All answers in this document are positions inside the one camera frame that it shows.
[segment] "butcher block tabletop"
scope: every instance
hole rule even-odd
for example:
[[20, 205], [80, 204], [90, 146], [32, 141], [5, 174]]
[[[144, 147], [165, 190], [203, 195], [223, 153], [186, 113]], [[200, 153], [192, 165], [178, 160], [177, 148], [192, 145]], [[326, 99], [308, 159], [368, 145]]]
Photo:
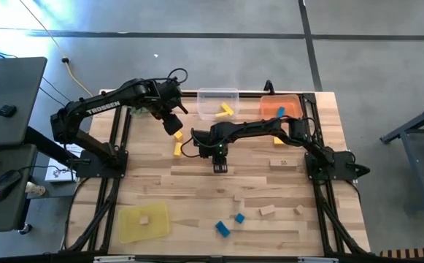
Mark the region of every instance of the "butcher block tabletop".
[[[324, 143], [334, 150], [346, 150], [335, 94], [315, 93]], [[190, 138], [190, 128], [208, 131], [214, 121], [203, 121], [197, 113], [196, 98], [182, 98], [189, 114], [174, 109], [184, 124], [182, 141]], [[235, 123], [258, 121], [260, 99], [240, 99]], [[90, 135], [109, 141], [114, 110], [93, 117]], [[123, 117], [117, 145], [122, 132]], [[252, 137], [229, 144], [228, 173], [214, 174], [211, 159], [175, 157], [176, 139], [163, 129], [161, 121], [143, 113], [132, 118], [126, 150], [126, 176], [121, 180], [109, 254], [223, 255], [223, 256], [322, 256], [314, 190], [303, 165], [304, 148], [274, 145], [273, 137]], [[192, 142], [184, 147], [188, 155], [198, 154]], [[288, 169], [270, 167], [271, 160], [294, 164]], [[81, 187], [72, 207], [68, 245], [82, 234], [93, 218], [101, 179], [91, 178]], [[358, 195], [351, 185], [334, 181], [340, 221], [361, 248], [369, 242]], [[234, 196], [241, 197], [235, 201]], [[125, 207], [166, 203], [168, 235], [121, 244], [118, 216]], [[274, 205], [265, 216], [259, 208]], [[299, 207], [299, 215], [294, 209]], [[245, 216], [242, 224], [235, 215]], [[231, 231], [223, 237], [215, 228], [222, 221]], [[101, 244], [105, 220], [100, 224], [97, 248]], [[328, 224], [335, 250], [333, 227]]]

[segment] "clear plastic bin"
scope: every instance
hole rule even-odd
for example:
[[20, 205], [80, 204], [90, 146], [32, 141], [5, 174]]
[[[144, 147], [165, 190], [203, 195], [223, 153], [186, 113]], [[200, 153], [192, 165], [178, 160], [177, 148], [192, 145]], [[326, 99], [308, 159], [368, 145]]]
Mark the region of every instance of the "clear plastic bin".
[[284, 115], [293, 118], [302, 118], [303, 113], [298, 95], [271, 95], [261, 97], [261, 117], [270, 119], [277, 117], [277, 112], [280, 107], [285, 108]]
[[[233, 111], [225, 114], [223, 103]], [[197, 91], [197, 112], [202, 120], [230, 120], [239, 113], [237, 88], [200, 88]]]

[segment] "yellow tray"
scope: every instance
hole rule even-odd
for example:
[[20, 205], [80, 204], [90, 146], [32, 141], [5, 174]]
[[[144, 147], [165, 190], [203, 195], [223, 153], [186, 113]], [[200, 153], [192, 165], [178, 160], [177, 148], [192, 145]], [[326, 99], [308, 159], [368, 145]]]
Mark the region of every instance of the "yellow tray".
[[[141, 225], [140, 218], [148, 217]], [[169, 233], [168, 210], [164, 202], [142, 207], [127, 207], [119, 211], [119, 241], [122, 244], [162, 237]]]

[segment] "gray floor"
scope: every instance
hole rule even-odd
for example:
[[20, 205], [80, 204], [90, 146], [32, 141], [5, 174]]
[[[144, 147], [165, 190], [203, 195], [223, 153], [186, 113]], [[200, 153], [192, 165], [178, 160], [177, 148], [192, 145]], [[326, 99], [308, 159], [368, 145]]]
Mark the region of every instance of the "gray floor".
[[[131, 32], [231, 32], [301, 34], [297, 0], [27, 0], [51, 29]], [[313, 34], [423, 34], [421, 0], [306, 0]], [[36, 28], [18, 1], [0, 1], [0, 27]], [[92, 92], [117, 88], [135, 77], [162, 77], [185, 67], [184, 88], [313, 91], [302, 39], [59, 38], [75, 75]], [[379, 137], [424, 109], [424, 42], [314, 41], [324, 91], [336, 92], [347, 144], [371, 174], [360, 179], [371, 249], [424, 247], [424, 212], [407, 214], [417, 188], [399, 142]], [[70, 99], [85, 96], [67, 75], [47, 37], [0, 30], [0, 51], [46, 56], [45, 77]], [[42, 87], [63, 101], [50, 87]], [[39, 94], [31, 125], [51, 137], [49, 115], [59, 104]], [[55, 252], [61, 243], [67, 199], [32, 202], [30, 235], [0, 233], [0, 256]]]

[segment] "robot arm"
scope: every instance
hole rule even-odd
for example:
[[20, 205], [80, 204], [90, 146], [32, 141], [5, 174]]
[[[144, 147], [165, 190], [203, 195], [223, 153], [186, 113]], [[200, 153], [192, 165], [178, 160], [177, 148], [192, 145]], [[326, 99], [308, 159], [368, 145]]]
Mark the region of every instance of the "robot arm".
[[[289, 125], [289, 134], [282, 129], [282, 124]], [[228, 143], [239, 138], [271, 135], [278, 137], [287, 145], [306, 148], [319, 162], [320, 165], [332, 165], [334, 163], [333, 150], [323, 148], [312, 140], [307, 134], [307, 122], [304, 119], [291, 117], [272, 118], [267, 121], [234, 124], [231, 122], [219, 122], [210, 128], [210, 131], [192, 130], [193, 143], [198, 147], [198, 153], [202, 158], [212, 157], [214, 172], [226, 173], [226, 156], [228, 155]]]
[[182, 128], [179, 118], [172, 113], [175, 107], [188, 111], [181, 103], [180, 83], [177, 78], [133, 79], [119, 89], [98, 96], [70, 102], [51, 116], [54, 140], [62, 144], [75, 143], [97, 155], [101, 160], [116, 163], [114, 145], [102, 143], [80, 130], [84, 118], [121, 106], [145, 107], [157, 120], [163, 120], [166, 132], [173, 135]]

